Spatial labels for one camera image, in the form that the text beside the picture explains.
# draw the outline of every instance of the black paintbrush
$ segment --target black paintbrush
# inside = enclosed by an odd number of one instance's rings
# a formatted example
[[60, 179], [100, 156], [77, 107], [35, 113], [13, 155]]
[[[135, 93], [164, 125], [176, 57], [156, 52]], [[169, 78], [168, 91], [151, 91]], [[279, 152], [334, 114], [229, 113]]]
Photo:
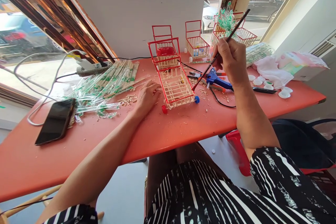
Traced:
[[[239, 20], [238, 24], [236, 25], [236, 27], [233, 29], [233, 31], [231, 32], [231, 34], [228, 36], [226, 42], [229, 42], [231, 37], [233, 36], [233, 34], [236, 32], [236, 30], [238, 29], [238, 27], [241, 25], [241, 23], [243, 22], [243, 20], [246, 18], [247, 14], [250, 12], [250, 9], [247, 9], [247, 11], [245, 12], [244, 16]], [[210, 69], [210, 67], [212, 66], [212, 64], [215, 62], [215, 60], [217, 59], [217, 57], [220, 56], [219, 52], [217, 52], [217, 54], [215, 55], [215, 57], [212, 59], [212, 61], [210, 62], [209, 66], [207, 67], [207, 69], [203, 72], [202, 76], [200, 77], [200, 79], [197, 81], [196, 85], [192, 88], [193, 91], [195, 91], [195, 88], [197, 87], [197, 85], [200, 83], [201, 79], [207, 74], [207, 71]]]

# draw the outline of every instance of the orange table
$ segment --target orange table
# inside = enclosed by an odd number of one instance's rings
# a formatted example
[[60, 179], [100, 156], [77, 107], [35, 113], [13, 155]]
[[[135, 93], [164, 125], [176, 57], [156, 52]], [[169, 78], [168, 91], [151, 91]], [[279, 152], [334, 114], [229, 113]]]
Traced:
[[[188, 57], [183, 53], [182, 59], [188, 62]], [[189, 65], [199, 70], [207, 67], [207, 64]], [[249, 73], [258, 76], [253, 69], [249, 69]], [[151, 76], [149, 79], [159, 82], [152, 61], [140, 60], [136, 77], [147, 75]], [[60, 88], [61, 85], [57, 83], [55, 87]], [[255, 94], [268, 118], [318, 104], [326, 98], [301, 82], [292, 81], [288, 87], [294, 92], [286, 100], [277, 94]], [[209, 90], [207, 97], [201, 96], [200, 88], [206, 90], [202, 85], [197, 87], [196, 93], [201, 99], [199, 104], [180, 106], [168, 110], [168, 114], [162, 113], [163, 94], [161, 94], [159, 103], [137, 129], [122, 163], [139, 160], [235, 129], [236, 109], [218, 104]], [[231, 91], [225, 94], [229, 97], [229, 103], [221, 92], [215, 92], [222, 102], [235, 104]], [[125, 94], [121, 94], [116, 99], [122, 99], [124, 96]], [[51, 104], [43, 105], [34, 121], [43, 121]], [[67, 131], [65, 138], [43, 146], [34, 145], [41, 127], [28, 124], [24, 118], [0, 144], [0, 202], [62, 184], [83, 158], [126, 117], [131, 109], [132, 106], [122, 107], [118, 110], [118, 116], [99, 121], [95, 113], [87, 112], [83, 117], [84, 124], [74, 125]]]

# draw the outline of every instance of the white car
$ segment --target white car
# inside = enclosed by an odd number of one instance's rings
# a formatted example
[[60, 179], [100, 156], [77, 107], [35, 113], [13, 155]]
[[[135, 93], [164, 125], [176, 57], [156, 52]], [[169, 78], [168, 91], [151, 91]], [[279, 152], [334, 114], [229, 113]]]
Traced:
[[203, 5], [203, 16], [202, 16], [202, 33], [206, 30], [213, 30], [215, 26], [214, 15], [217, 14], [217, 9], [210, 6], [207, 2]]

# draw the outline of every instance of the smartphone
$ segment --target smartphone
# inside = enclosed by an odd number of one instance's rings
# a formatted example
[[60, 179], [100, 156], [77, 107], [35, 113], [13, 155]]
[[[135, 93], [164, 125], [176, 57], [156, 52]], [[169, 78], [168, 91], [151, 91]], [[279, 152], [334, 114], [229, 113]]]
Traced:
[[47, 144], [64, 137], [74, 110], [74, 105], [75, 99], [68, 99], [55, 102], [51, 106], [35, 145]]

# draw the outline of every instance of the striped shirt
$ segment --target striped shirt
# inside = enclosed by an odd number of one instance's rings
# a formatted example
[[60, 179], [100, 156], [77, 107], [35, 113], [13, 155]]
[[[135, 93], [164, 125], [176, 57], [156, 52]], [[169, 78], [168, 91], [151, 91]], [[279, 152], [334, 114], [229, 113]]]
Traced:
[[[336, 205], [278, 148], [259, 148], [251, 174], [260, 194], [233, 185], [198, 160], [177, 166], [162, 181], [145, 224], [336, 223]], [[46, 224], [96, 224], [97, 213], [73, 206]]]

